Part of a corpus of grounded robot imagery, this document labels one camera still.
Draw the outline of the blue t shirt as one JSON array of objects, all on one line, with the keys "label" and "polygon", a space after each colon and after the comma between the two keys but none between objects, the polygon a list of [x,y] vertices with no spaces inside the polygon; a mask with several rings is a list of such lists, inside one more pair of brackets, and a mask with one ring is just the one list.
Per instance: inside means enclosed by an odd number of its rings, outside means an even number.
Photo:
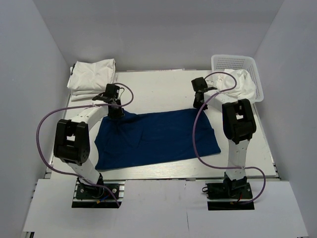
[{"label": "blue t shirt", "polygon": [[[97,170],[145,166],[196,157],[192,141],[197,109],[103,118],[95,139]],[[201,113],[195,130],[198,155],[221,152],[208,117]]]}]

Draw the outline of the white t shirt stack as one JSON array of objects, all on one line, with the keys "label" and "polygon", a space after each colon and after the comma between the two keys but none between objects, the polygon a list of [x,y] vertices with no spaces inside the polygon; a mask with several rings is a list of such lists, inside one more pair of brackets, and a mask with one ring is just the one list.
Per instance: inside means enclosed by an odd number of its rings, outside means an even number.
[{"label": "white t shirt stack", "polygon": [[77,61],[70,68],[67,88],[70,100],[79,101],[92,98],[103,92],[106,85],[116,81],[115,59],[105,59],[95,63]]}]

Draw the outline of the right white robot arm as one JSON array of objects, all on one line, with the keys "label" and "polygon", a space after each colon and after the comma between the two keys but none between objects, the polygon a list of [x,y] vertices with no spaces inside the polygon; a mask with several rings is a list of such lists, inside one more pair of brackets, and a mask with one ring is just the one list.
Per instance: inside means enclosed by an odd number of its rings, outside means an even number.
[{"label": "right white robot arm", "polygon": [[224,173],[224,193],[231,198],[241,193],[242,188],[247,184],[245,173],[245,163],[247,148],[253,134],[256,132],[256,123],[248,99],[234,99],[225,94],[221,94],[218,90],[212,89],[212,95],[208,99],[208,94],[204,91],[195,93],[193,106],[199,111],[194,121],[192,141],[194,152],[199,158],[195,143],[195,130],[198,118],[202,110],[207,105],[212,105],[222,112],[223,131],[228,139],[228,165],[222,167]]}]

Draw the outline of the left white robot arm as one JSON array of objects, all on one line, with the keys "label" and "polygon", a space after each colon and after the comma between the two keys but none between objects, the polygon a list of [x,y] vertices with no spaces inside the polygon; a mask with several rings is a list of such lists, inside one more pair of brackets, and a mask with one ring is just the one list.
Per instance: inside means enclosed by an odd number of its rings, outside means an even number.
[{"label": "left white robot arm", "polygon": [[88,185],[87,191],[94,198],[104,194],[102,175],[95,169],[90,155],[89,132],[104,117],[119,119],[124,116],[121,100],[109,102],[108,106],[91,106],[71,119],[61,119],[56,126],[53,154],[68,164],[80,182]]}]

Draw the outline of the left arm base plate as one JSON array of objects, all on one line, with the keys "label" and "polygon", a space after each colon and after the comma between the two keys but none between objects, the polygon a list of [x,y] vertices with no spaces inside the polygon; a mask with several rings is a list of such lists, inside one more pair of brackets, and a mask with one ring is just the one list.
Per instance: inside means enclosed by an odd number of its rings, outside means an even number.
[{"label": "left arm base plate", "polygon": [[[105,183],[119,204],[122,203],[124,195],[124,182],[111,181]],[[93,208],[93,209],[118,209],[118,205],[112,195],[104,188],[92,188],[81,182],[76,182],[72,208]]]}]

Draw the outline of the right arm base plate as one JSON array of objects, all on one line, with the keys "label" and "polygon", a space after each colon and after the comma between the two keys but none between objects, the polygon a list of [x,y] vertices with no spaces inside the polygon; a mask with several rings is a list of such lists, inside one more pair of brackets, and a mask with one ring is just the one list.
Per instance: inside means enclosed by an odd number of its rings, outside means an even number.
[{"label": "right arm base plate", "polygon": [[202,193],[207,196],[209,211],[242,211],[254,210],[254,203],[243,204],[253,199],[250,183],[238,191],[229,194],[223,183],[206,183]]}]

